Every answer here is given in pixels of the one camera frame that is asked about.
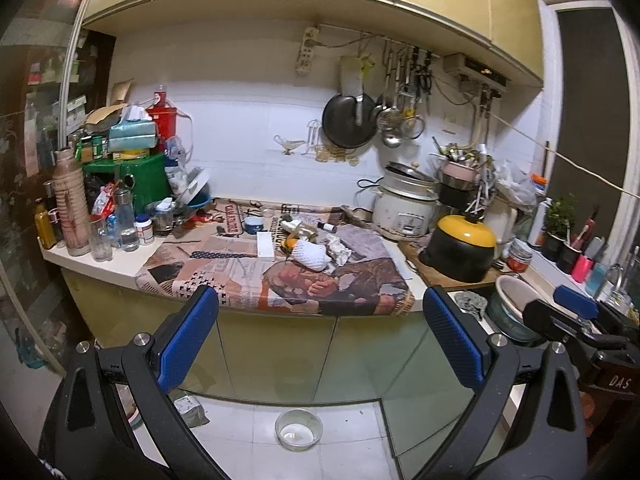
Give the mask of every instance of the pot lid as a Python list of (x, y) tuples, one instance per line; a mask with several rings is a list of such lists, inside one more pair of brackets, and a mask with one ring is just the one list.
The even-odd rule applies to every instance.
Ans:
[(412, 168), (411, 166), (408, 166), (406, 164), (400, 164), (399, 162), (390, 162), (386, 165), (385, 169), (392, 171), (393, 173), (408, 176), (409, 178), (414, 178), (415, 180), (423, 180), (425, 182), (437, 182), (431, 177), (425, 175), (423, 172), (414, 170), (414, 168)]
[(460, 215), (443, 216), (438, 229), (449, 236), (478, 247), (495, 247), (495, 235), (486, 225), (473, 223)]

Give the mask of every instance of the power strip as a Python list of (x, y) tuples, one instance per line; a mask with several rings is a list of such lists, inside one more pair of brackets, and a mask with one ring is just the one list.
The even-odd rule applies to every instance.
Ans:
[(313, 47), (305, 46), (306, 40), (318, 40), (320, 30), (315, 27), (307, 27), (302, 36), (300, 51), (298, 52), (298, 60), (296, 61), (296, 72), (300, 75), (306, 75), (311, 70), (311, 60), (314, 57)]

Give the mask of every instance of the rice cooker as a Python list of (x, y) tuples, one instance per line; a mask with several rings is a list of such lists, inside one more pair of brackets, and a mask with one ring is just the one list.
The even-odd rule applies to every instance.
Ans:
[(390, 240), (411, 240), (427, 234), (438, 199), (437, 181), (410, 166), (390, 163), (378, 185), (373, 208), (377, 231)]

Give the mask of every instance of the water bottle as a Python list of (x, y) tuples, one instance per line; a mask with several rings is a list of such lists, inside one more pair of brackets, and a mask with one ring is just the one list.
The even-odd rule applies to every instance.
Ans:
[(133, 198), (129, 189), (118, 188), (113, 193), (113, 206), (118, 225), (118, 238), (122, 249), (131, 252), (140, 247), (136, 232), (136, 216), (133, 213)]

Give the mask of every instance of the cutting board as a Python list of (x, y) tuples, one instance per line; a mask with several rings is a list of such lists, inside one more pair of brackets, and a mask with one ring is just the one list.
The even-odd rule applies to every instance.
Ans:
[(489, 272), (481, 282), (459, 282), (458, 280), (452, 280), (444, 274), (441, 274), (433, 267), (427, 267), (425, 264), (421, 263), (418, 259), (418, 249), (416, 249), (411, 242), (398, 242), (398, 247), (400, 247), (400, 250), (406, 257), (406, 259), (414, 264), (415, 268), (418, 270), (418, 274), (420, 274), (420, 277), (427, 286), (440, 285), (447, 292), (452, 290), (466, 290), (470, 288), (478, 288), (480, 286), (491, 285), (492, 283), (495, 283), (495, 280), (498, 279), (498, 276), (502, 274), (499, 270), (495, 270), (492, 267), (491, 269), (489, 269)]

